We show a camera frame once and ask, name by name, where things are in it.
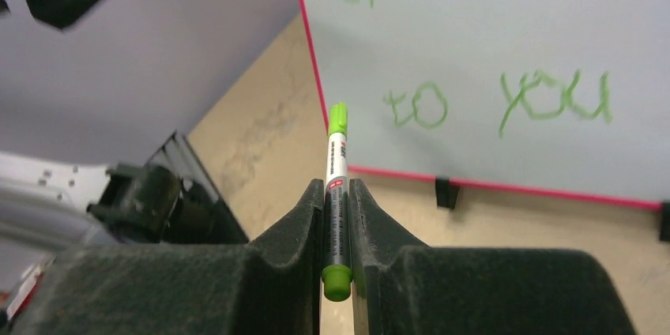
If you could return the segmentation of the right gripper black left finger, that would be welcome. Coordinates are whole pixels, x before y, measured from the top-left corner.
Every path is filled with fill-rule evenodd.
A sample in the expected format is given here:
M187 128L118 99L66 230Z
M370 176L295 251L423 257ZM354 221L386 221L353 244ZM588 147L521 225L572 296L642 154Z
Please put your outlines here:
M15 334L317 334L324 184L245 244L58 255Z

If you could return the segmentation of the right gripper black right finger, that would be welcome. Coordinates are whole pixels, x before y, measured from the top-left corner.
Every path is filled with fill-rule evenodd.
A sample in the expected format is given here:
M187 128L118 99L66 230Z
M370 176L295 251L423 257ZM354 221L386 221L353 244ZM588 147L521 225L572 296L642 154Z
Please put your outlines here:
M605 268L580 250L431 247L349 183L358 334L633 334Z

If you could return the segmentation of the green capped marker pen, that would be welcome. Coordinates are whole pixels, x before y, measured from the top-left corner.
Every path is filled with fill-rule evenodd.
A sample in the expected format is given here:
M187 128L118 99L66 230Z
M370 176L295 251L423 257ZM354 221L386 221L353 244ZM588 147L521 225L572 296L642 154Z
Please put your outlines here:
M352 269L348 223L348 107L340 102L329 109L324 205L324 296L342 302L351 295Z

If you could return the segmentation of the red-framed whiteboard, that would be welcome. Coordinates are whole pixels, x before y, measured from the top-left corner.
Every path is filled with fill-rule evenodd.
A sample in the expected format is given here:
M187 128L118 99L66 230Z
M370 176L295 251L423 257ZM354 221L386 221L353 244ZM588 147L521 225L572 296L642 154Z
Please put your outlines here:
M669 0L300 0L353 171L655 208Z

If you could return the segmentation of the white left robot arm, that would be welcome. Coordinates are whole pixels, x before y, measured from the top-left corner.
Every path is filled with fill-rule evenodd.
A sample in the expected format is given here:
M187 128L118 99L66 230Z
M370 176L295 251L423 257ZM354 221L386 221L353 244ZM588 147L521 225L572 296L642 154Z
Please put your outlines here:
M101 0L26 0L38 21L63 30ZM68 164L1 153L1 203L29 205L88 221L83 243L158 243L183 192L182 178L147 163Z

